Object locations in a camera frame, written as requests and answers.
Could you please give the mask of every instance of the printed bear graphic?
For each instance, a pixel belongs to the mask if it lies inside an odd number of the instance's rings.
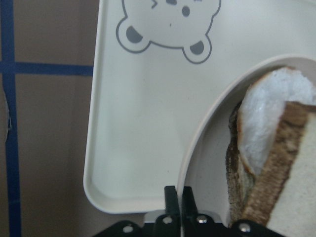
[[[202,63],[212,51],[208,32],[221,0],[122,0],[125,17],[117,39],[129,52],[145,51],[151,43],[182,49],[191,63]]]

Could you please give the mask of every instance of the rectangular tray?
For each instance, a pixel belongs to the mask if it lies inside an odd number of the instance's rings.
[[[164,208],[198,125],[241,73],[316,55],[315,1],[100,0],[84,189],[109,213]]]

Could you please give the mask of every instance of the white plate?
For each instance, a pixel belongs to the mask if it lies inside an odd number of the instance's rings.
[[[210,108],[200,124],[183,160],[178,194],[183,186],[191,186],[199,209],[216,212],[222,221],[229,220],[225,157],[230,142],[229,117],[248,87],[260,76],[280,66],[302,71],[316,85],[316,61],[306,57],[285,55],[268,59],[236,79]]]
[[[316,56],[310,1],[101,0],[99,11],[84,189],[106,212],[164,208],[231,82],[272,56]]]

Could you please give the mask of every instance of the sandwich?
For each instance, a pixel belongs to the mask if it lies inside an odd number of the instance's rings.
[[[288,237],[315,235],[316,88],[312,82],[289,67],[263,75],[235,107],[229,128],[231,222],[252,220]]]

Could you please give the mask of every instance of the screw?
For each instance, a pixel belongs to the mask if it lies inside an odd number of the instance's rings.
[[[247,224],[247,223],[240,223],[239,224],[239,229],[244,232],[244,233],[247,233],[247,232],[250,232],[251,228],[250,228],[250,225]]]
[[[205,215],[197,216],[197,222],[199,222],[200,224],[205,224],[207,222],[207,216]]]
[[[125,227],[123,228],[123,232],[124,232],[125,234],[131,233],[133,230],[134,230],[134,228],[133,228],[132,226],[125,226]]]
[[[165,224],[171,224],[172,223],[172,218],[170,216],[166,216],[162,220]]]

